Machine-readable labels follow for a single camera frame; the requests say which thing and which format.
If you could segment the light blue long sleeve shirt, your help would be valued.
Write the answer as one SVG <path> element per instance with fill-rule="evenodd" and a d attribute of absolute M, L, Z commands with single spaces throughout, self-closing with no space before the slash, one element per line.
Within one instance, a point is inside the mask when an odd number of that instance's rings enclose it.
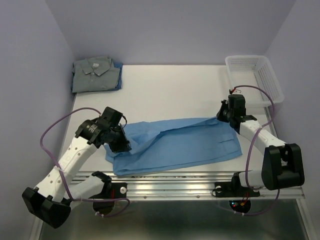
<path fill-rule="evenodd" d="M 182 118 L 128 124 L 129 152 L 105 159 L 115 175 L 140 175 L 229 161 L 242 155 L 237 134 L 228 123 L 213 118 Z"/>

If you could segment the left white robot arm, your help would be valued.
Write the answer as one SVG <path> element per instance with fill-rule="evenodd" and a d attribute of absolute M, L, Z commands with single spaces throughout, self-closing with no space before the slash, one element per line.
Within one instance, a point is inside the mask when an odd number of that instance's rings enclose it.
<path fill-rule="evenodd" d="M 68 219 L 72 209 L 81 203 L 93 203 L 94 213 L 102 218 L 116 216 L 113 212 L 116 202 L 130 200 L 120 191 L 125 183 L 112 183 L 112 178 L 101 171 L 92 173 L 85 181 L 70 187 L 70 183 L 83 164 L 103 145 L 112 153 L 126 153 L 131 150 L 121 119 L 125 116 L 106 107 L 98 117 L 85 120 L 76 130 L 65 153 L 56 159 L 41 143 L 40 147 L 54 162 L 53 169 L 35 187 L 27 187 L 22 199 L 28 211 L 54 229 Z"/>

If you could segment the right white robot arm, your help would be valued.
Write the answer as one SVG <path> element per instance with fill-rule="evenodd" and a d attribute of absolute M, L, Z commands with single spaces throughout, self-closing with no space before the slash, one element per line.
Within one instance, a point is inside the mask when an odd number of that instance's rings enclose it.
<path fill-rule="evenodd" d="M 248 115 L 246 100 L 241 94 L 230 94 L 221 101 L 216 115 L 221 122 L 228 123 L 240 136 L 250 141 L 247 161 L 253 148 L 263 155 L 261 170 L 249 170 L 234 174 L 230 182 L 231 192 L 242 195 L 249 189 L 270 191 L 299 187 L 305 183 L 301 148 L 295 143 L 286 143 L 265 130 L 253 115 Z"/>

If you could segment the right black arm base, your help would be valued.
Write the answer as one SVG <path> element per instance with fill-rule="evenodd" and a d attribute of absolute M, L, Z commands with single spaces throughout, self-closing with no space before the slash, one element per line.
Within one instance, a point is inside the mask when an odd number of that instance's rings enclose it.
<path fill-rule="evenodd" d="M 214 183 L 214 189 L 211 194 L 217 198 L 242 198 L 260 196 L 260 192 L 255 192 L 248 187 L 243 187 L 237 183 L 233 184 L 231 181 L 220 181 Z"/>

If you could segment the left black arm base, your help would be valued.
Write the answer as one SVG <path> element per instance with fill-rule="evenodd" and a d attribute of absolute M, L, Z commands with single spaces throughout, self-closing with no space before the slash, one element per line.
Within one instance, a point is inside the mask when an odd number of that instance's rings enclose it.
<path fill-rule="evenodd" d="M 107 199 L 120 199 L 127 197 L 128 185 L 125 182 L 108 183 L 105 196 Z"/>

